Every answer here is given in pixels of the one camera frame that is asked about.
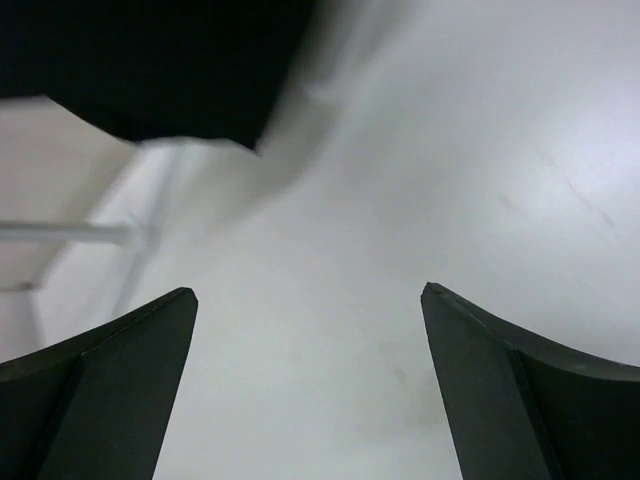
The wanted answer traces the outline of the black trousers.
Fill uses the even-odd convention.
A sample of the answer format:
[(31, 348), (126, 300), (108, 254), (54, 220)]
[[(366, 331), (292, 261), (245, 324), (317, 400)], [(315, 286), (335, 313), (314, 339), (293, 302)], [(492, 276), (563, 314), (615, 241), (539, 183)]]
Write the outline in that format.
[(45, 97), (118, 139), (255, 149), (314, 1), (5, 1), (1, 95)]

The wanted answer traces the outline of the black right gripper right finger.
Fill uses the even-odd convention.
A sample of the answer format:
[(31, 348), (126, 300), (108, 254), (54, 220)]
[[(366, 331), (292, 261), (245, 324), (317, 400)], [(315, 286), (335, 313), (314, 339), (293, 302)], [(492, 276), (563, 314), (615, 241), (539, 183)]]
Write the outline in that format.
[(429, 283), (426, 335), (465, 479), (636, 479), (639, 369)]

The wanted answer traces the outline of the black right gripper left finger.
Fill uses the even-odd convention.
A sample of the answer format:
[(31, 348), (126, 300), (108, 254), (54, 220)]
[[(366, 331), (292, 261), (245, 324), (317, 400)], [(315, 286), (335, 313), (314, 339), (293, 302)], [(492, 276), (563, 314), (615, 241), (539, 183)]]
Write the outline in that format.
[(197, 309), (179, 288), (2, 363), (2, 478), (152, 478)]

